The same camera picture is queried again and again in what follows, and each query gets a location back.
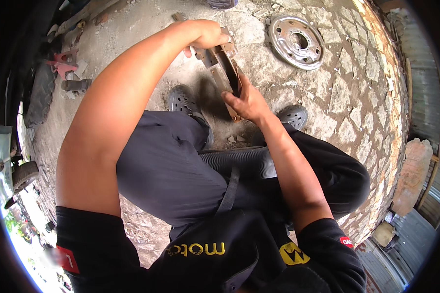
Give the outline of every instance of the seatbelt strap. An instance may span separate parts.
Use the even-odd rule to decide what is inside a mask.
[[[228,183],[227,190],[223,195],[220,206],[217,209],[217,213],[231,210],[231,208],[233,207],[233,203],[235,202],[236,188],[238,187],[239,180],[240,170],[237,167],[233,166],[231,168],[230,182]]]

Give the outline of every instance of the red jack stand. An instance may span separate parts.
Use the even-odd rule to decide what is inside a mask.
[[[78,49],[70,50],[68,52],[54,54],[54,61],[47,61],[52,68],[52,72],[58,72],[63,80],[66,80],[65,73],[68,71],[75,71],[78,69],[76,64],[76,53]]]

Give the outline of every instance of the yellow logo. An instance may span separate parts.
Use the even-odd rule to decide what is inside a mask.
[[[217,243],[212,244],[212,251],[209,251],[209,245],[205,243],[205,249],[204,246],[202,246],[199,243],[192,243],[187,246],[187,244],[181,244],[181,246],[173,245],[166,249],[166,252],[169,255],[176,255],[178,253],[182,254],[183,256],[188,256],[188,252],[194,254],[194,255],[201,255],[204,251],[206,255],[223,255],[225,253],[225,243],[220,243],[220,251],[217,250]]]
[[[305,255],[305,253],[293,242],[282,245],[279,252],[282,256],[283,262],[288,265],[307,263],[310,260],[310,257]]]

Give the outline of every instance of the hand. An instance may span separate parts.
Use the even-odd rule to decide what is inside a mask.
[[[194,42],[190,43],[189,46],[194,46],[202,49],[213,48],[219,44],[226,44],[230,41],[228,35],[221,33],[220,25],[216,21],[207,19],[196,19],[187,20],[191,29],[197,30],[198,35],[200,35]],[[184,54],[187,58],[192,56],[190,48],[184,48]]]
[[[232,93],[223,91],[221,97],[241,117],[246,118],[258,125],[263,118],[274,116],[261,93],[251,84],[249,79],[238,70],[242,84],[241,96],[235,97]]]

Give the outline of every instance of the black sleeve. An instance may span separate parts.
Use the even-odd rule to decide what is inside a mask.
[[[56,207],[57,247],[75,292],[120,292],[146,288],[146,269],[116,216]]]
[[[297,236],[300,249],[313,262],[311,269],[324,278],[333,292],[365,292],[366,275],[352,243],[334,219],[320,219]]]

